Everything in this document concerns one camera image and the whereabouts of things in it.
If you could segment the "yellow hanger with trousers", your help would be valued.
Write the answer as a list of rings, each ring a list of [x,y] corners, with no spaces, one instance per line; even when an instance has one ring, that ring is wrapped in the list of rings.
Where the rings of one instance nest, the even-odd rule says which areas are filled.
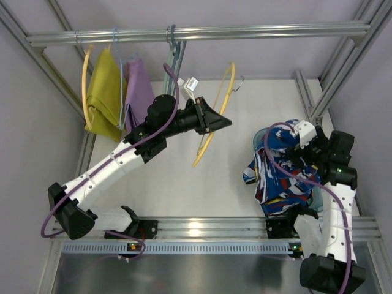
[[[227,90],[222,102],[222,105],[220,106],[220,109],[216,110],[215,107],[218,103],[218,100],[221,96],[221,92],[223,90],[225,81],[227,80],[227,76],[230,76],[228,79],[228,86]],[[215,98],[215,101],[213,103],[212,107],[208,107],[205,105],[205,110],[206,110],[206,119],[207,122],[209,123],[208,130],[205,131],[205,133],[202,135],[202,139],[200,140],[200,144],[197,149],[196,153],[196,158],[192,163],[192,167],[195,168],[203,156],[205,155],[207,149],[209,148],[211,141],[214,137],[214,134],[216,131],[218,131],[221,128],[227,127],[230,125],[230,122],[227,118],[224,117],[224,113],[226,111],[226,108],[228,106],[229,100],[234,92],[237,92],[239,88],[241,87],[243,80],[241,80],[240,85],[235,89],[234,84],[235,84],[235,79],[236,79],[236,64],[234,62],[231,62],[229,67],[226,69],[224,76],[221,80],[219,90],[217,92],[217,96]]]

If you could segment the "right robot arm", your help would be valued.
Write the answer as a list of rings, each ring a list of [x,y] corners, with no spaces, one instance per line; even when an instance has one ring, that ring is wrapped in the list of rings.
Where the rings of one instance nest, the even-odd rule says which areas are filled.
[[[366,280],[358,266],[352,241],[352,211],[358,174],[349,167],[355,137],[332,131],[317,135],[304,149],[296,149],[318,168],[323,202],[322,217],[310,208],[297,208],[293,228],[303,248],[300,284],[310,292],[353,293]]]

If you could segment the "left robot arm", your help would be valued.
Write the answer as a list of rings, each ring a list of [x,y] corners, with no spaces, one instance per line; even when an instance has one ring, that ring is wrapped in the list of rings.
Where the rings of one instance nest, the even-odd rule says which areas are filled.
[[[203,97],[189,99],[182,110],[178,109],[178,102],[168,94],[157,96],[147,109],[145,121],[132,129],[107,157],[73,181],[54,183],[48,188],[53,215],[71,240],[93,231],[104,231],[108,238],[133,236],[140,221],[132,209],[122,205],[104,210],[93,207],[94,201],[123,176],[162,152],[167,138],[191,130],[200,135],[211,134],[232,124]]]

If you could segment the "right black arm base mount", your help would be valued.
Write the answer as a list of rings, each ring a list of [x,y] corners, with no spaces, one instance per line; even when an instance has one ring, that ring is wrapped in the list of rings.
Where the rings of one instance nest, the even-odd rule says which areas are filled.
[[[298,237],[294,229],[294,220],[290,217],[270,217],[266,219],[265,223],[269,239],[292,239]]]

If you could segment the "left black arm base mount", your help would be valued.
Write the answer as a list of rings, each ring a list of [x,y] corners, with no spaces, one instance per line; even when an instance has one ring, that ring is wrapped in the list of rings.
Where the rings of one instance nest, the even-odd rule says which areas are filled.
[[[104,233],[105,239],[128,239],[129,237],[140,239],[154,239],[157,235],[159,222],[155,219],[133,220],[132,223],[123,231],[118,232],[111,230]]]

